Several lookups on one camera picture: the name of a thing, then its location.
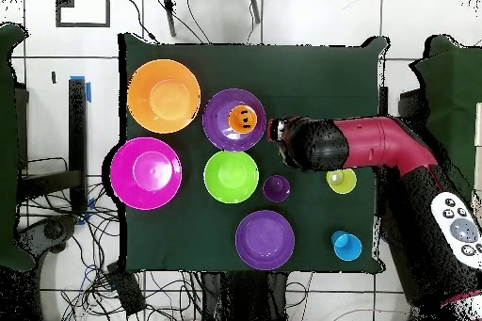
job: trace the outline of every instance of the blue cup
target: blue cup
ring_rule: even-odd
[[[350,262],[362,254],[362,241],[355,235],[347,232],[334,232],[331,236],[331,243],[336,256],[341,260]]]

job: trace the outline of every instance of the white tile floor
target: white tile floor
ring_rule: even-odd
[[[157,0],[134,0],[140,18],[161,43],[197,42],[178,21],[177,37],[169,34],[165,11]],[[176,14],[204,40],[193,22],[186,0],[176,1]],[[387,53],[385,85],[390,91],[390,113],[397,115],[399,93],[418,87],[409,68],[421,57],[425,41],[433,34],[451,34],[466,45],[482,40],[480,0],[265,0],[263,42],[268,44],[361,45],[366,39],[383,35],[390,38]],[[189,0],[192,12],[211,42],[246,42],[251,30],[249,0]],[[63,22],[103,22],[104,0],[75,0],[74,8],[62,9]],[[119,75],[117,34],[147,34],[137,21],[137,11],[127,0],[111,0],[110,28],[56,28],[55,0],[0,0],[0,23],[24,24],[29,37],[15,48],[12,66],[20,82],[30,90],[28,154],[30,159],[47,156],[68,157],[67,80],[84,75],[91,82],[92,102],[88,104],[88,173],[89,183],[100,181],[105,154],[118,141],[117,119]],[[255,26],[249,42],[262,41],[261,27]],[[53,84],[51,73],[56,72]],[[98,119],[103,119],[101,127]],[[61,169],[61,163],[36,164],[30,171]],[[115,205],[104,199],[103,206]],[[108,231],[115,235],[119,227],[111,223]],[[85,226],[76,226],[86,261],[92,262],[91,237]],[[119,254],[118,237],[105,236],[103,247],[108,263]],[[79,247],[70,240],[59,255],[49,254],[41,276],[41,297],[47,321],[59,321],[66,303],[60,290],[71,297],[84,279]],[[381,242],[380,258],[387,269],[376,276],[354,274],[316,274],[303,321],[403,321],[408,305],[401,293],[400,282],[388,246]],[[156,272],[155,282],[165,285],[181,279],[180,274]],[[289,281],[305,286],[310,274],[293,273]],[[180,283],[175,282],[165,294],[152,295],[157,288],[150,273],[140,275],[148,303],[155,307],[179,307]],[[290,286],[288,304],[303,298],[300,287]],[[181,305],[187,297],[182,295]],[[115,309],[112,301],[109,307]],[[288,309],[291,321],[300,321],[304,305]],[[179,313],[172,313],[176,318]],[[185,318],[194,314],[184,313]],[[140,315],[140,321],[146,321]],[[117,314],[113,321],[126,321]],[[86,321],[105,321],[91,317]],[[129,321],[137,321],[134,316]],[[154,313],[150,321],[168,321]]]

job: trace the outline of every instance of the purple bowl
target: purple bowl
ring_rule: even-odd
[[[282,215],[262,210],[241,220],[235,245],[239,257],[258,270],[274,270],[284,265],[295,248],[293,229]]]
[[[229,124],[231,110],[242,104],[250,106],[257,116],[256,126],[246,134],[236,133]],[[207,138],[220,150],[246,151],[265,133],[265,110],[261,102],[250,92],[239,88],[223,89],[206,104],[202,113],[202,128]]]

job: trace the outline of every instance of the magenta bowl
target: magenta bowl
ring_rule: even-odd
[[[110,164],[110,183],[119,199],[134,209],[152,210],[176,195],[182,179],[181,161],[160,139],[128,140]]]

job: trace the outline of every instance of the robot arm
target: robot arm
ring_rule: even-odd
[[[387,234],[407,301],[438,319],[482,318],[481,230],[427,145],[390,117],[270,120],[286,165],[314,171],[385,167],[395,225]]]

